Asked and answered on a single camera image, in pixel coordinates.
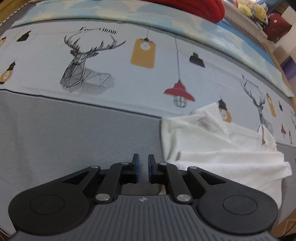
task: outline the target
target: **geometric deer illustration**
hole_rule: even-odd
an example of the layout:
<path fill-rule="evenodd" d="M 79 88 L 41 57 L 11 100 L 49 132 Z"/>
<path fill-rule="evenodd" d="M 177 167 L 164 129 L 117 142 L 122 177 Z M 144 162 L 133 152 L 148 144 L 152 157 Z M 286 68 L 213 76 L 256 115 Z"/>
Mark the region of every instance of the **geometric deer illustration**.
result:
<path fill-rule="evenodd" d="M 242 83 L 240 83 L 240 84 L 241 84 L 243 90 L 244 90 L 244 91 L 248 94 L 248 96 L 253 100 L 253 104 L 257 107 L 261 124 L 265 125 L 266 128 L 269 130 L 269 132 L 270 132 L 271 134 L 273 134 L 274 129 L 273 129 L 273 127 L 272 127 L 272 124 L 271 124 L 270 122 L 268 122 L 268 121 L 263 117 L 263 114 L 262 114 L 263 105 L 265 104 L 265 96 L 261 93 L 261 91 L 259 90 L 259 87 L 258 87 L 257 85 L 255 85 L 255 84 L 253 84 L 251 81 L 245 79 L 244 76 L 242 76 L 242 78 L 243 78 L 246 82 L 245 82 L 244 85 L 242 85 Z M 247 83 L 248 83 L 249 85 L 251 85 L 251 88 L 253 88 L 253 89 L 255 89 L 255 90 L 258 91 L 258 93 L 259 93 L 259 98 L 260 98 L 259 103 L 257 103 L 255 97 L 252 95 L 251 88 L 250 88 L 250 90 L 247 90 L 247 88 L 246 88 L 246 84 L 247 84 Z"/>
<path fill-rule="evenodd" d="M 102 41 L 100 47 L 91 48 L 87 52 L 81 52 L 80 46 L 77 44 L 77 39 L 74 43 L 71 38 L 64 38 L 64 42 L 72 50 L 70 53 L 74 56 L 73 60 L 66 68 L 63 77 L 60 81 L 61 86 L 70 92 L 78 91 L 79 93 L 90 93 L 90 94 L 102 94 L 107 89 L 114 86 L 114 78 L 108 73 L 98 73 L 94 70 L 85 67 L 85 61 L 87 58 L 91 58 L 99 54 L 100 51 L 115 49 L 125 43 L 122 42 L 119 45 L 117 41 L 111 35 L 113 43 L 104 47 L 104 42 Z"/>

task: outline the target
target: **beige wall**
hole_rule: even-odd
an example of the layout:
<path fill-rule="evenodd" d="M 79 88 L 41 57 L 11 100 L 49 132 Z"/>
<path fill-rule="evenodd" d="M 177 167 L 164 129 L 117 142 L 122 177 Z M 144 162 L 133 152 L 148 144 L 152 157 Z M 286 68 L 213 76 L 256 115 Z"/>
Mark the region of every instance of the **beige wall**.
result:
<path fill-rule="evenodd" d="M 282 17 L 293 26 L 275 45 L 274 56 L 279 63 L 282 63 L 289 55 L 296 60 L 296 12 L 288 7 Z"/>

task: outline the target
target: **yellow lamp print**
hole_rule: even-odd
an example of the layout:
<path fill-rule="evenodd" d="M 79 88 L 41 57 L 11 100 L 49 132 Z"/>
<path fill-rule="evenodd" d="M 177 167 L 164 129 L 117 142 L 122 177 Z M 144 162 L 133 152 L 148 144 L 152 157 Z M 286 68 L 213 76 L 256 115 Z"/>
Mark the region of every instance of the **yellow lamp print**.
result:
<path fill-rule="evenodd" d="M 274 109 L 274 105 L 272 104 L 272 99 L 271 99 L 271 97 L 269 96 L 268 93 L 266 93 L 266 98 L 267 98 L 267 101 L 268 101 L 269 108 L 270 108 L 272 116 L 276 117 L 276 111 Z"/>
<path fill-rule="evenodd" d="M 156 43 L 148 39 L 148 33 L 149 29 L 146 38 L 136 40 L 131 56 L 131 64 L 153 69 L 155 62 Z"/>
<path fill-rule="evenodd" d="M 0 46 L 1 46 L 2 44 L 4 44 L 5 40 L 6 40 L 6 37 L 0 39 Z"/>
<path fill-rule="evenodd" d="M 225 102 L 221 99 L 218 101 L 219 103 L 219 112 L 221 114 L 221 117 L 224 121 L 226 122 L 231 122 L 232 121 L 232 117 L 231 114 L 229 113 L 229 111 L 226 108 L 226 104 Z"/>
<path fill-rule="evenodd" d="M 4 84 L 12 76 L 13 67 L 15 66 L 15 61 L 9 66 L 9 68 L 4 71 L 0 76 L 0 84 Z"/>

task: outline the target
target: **crumpled white fabric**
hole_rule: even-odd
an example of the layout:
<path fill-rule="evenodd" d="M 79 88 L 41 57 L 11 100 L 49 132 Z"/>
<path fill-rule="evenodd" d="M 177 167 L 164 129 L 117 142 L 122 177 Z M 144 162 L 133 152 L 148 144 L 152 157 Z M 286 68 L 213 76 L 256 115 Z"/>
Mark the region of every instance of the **crumpled white fabric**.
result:
<path fill-rule="evenodd" d="M 213 103 L 189 116 L 162 119 L 161 140 L 166 162 L 180 170 L 197 166 L 260 190 L 280 208 L 281 180 L 292 170 L 264 125 L 255 132 L 224 122 Z"/>

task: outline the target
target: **pillow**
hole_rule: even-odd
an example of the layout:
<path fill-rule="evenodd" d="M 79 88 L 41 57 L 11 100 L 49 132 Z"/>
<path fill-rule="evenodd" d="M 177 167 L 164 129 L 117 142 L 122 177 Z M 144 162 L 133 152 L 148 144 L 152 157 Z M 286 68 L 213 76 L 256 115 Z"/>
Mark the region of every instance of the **pillow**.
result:
<path fill-rule="evenodd" d="M 145 0 L 180 9 L 213 23 L 220 22 L 225 15 L 222 0 Z"/>
<path fill-rule="evenodd" d="M 263 29 L 267 34 L 267 39 L 269 41 L 276 41 L 286 35 L 292 25 L 284 20 L 279 13 L 271 13 L 267 15 L 268 26 Z"/>

